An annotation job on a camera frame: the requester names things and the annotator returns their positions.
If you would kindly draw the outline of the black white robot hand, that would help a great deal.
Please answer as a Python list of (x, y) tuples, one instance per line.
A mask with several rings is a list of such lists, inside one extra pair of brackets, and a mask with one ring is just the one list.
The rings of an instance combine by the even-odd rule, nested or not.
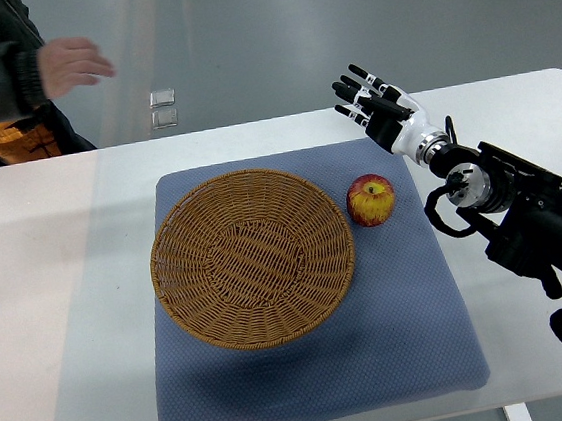
[(382, 149), (426, 163), (427, 150), (448, 143), (445, 131), (407, 92), (354, 64), (331, 88), (344, 103), (335, 110), (364, 129)]

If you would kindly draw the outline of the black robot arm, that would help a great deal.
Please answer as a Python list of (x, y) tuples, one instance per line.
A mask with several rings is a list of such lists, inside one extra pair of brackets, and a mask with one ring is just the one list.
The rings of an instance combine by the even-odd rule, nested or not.
[(442, 136), (419, 160), (445, 182), (427, 196), (430, 224), (453, 238), (480, 233), (490, 261), (541, 281), (548, 297), (562, 287), (562, 177), (481, 142), (471, 149)]

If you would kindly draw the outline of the person's bare hand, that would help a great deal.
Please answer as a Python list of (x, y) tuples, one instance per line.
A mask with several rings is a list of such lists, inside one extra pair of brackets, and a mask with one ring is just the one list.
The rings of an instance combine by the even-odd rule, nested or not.
[(99, 84), (116, 75), (115, 67), (99, 47), (85, 37), (61, 37), (37, 52), (37, 66), (45, 96), (64, 97), (75, 87)]

